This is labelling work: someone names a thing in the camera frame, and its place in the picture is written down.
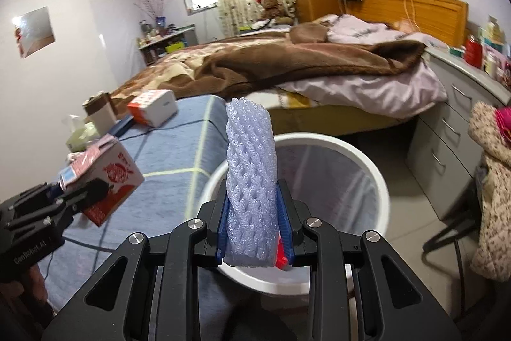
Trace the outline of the person's left hand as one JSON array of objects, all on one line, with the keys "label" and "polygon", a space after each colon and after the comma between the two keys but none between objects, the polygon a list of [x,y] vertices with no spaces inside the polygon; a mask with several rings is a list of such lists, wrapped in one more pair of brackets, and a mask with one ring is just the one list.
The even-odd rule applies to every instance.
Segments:
[{"label": "person's left hand", "polygon": [[1,295],[4,295],[5,298],[17,298],[24,292],[31,294],[36,302],[41,305],[45,305],[48,301],[45,280],[37,264],[23,274],[20,280],[1,284]]}]

